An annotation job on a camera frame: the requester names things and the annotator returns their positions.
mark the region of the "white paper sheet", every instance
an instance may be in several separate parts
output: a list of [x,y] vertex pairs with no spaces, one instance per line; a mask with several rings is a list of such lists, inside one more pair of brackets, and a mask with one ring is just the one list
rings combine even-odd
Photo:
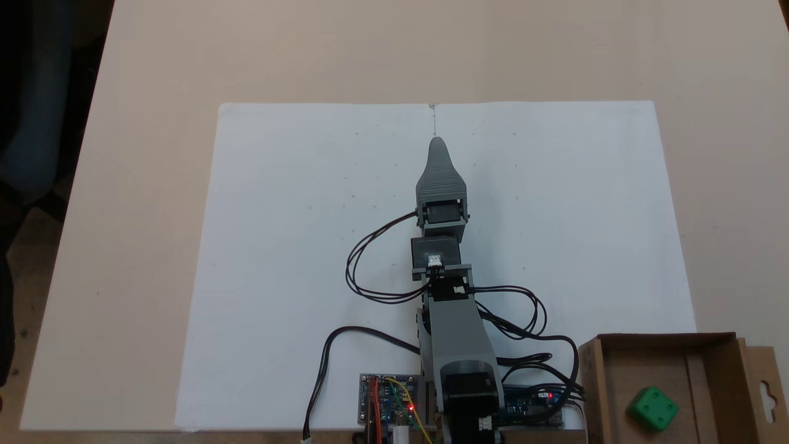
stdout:
[[[532,289],[547,333],[695,331],[660,133],[651,102],[438,105],[225,104],[219,110],[176,425],[300,429],[326,336],[366,325],[417,343],[418,301],[384,306],[345,285],[353,245],[413,211],[435,132],[468,186],[461,245],[476,285]],[[410,281],[415,220],[375,241],[360,284]],[[481,295],[525,324],[520,295]],[[564,344],[511,341],[499,356]],[[346,333],[331,349],[312,429],[357,428],[357,378],[418,373],[419,359]],[[508,382],[550,380],[524,372]],[[567,426],[581,427],[565,409]]]

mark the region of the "green die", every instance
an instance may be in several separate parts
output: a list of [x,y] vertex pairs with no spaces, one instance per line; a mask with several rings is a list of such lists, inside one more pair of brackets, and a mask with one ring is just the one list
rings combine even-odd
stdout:
[[657,387],[638,392],[627,406],[627,414],[649,431],[664,431],[677,415],[679,407]]

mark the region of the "yellow wire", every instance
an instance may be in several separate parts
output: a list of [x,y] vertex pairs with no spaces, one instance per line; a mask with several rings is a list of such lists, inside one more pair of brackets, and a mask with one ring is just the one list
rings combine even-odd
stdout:
[[417,423],[419,424],[419,428],[422,429],[422,433],[424,433],[425,439],[428,440],[428,444],[433,444],[432,439],[430,439],[430,435],[428,435],[428,431],[426,431],[424,429],[424,426],[422,425],[422,420],[419,419],[419,414],[417,413],[417,406],[413,403],[413,399],[411,399],[411,393],[408,393],[408,388],[404,386],[402,382],[396,381],[392,378],[384,378],[384,380],[397,384],[398,386],[402,387],[402,391],[406,392],[406,398],[408,398],[408,403],[413,406],[413,415],[415,418],[417,418]]

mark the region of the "cardboard box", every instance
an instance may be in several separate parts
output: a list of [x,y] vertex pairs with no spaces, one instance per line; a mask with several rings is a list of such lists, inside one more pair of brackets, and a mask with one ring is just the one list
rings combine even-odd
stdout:
[[[580,354],[590,444],[789,442],[772,347],[748,347],[734,333],[601,334]],[[760,382],[776,401],[772,423]],[[646,386],[657,386],[679,407],[662,433],[645,431],[625,413]]]

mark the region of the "robotic arm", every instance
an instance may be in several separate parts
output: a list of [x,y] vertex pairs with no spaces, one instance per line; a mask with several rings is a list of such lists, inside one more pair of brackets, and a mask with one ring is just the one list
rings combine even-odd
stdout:
[[425,379],[436,388],[444,442],[498,442],[492,417],[504,406],[499,367],[468,293],[471,265],[460,255],[469,221],[466,183],[440,137],[430,142],[417,183],[417,218],[422,237],[411,239],[413,279],[430,282],[417,314],[419,346]]

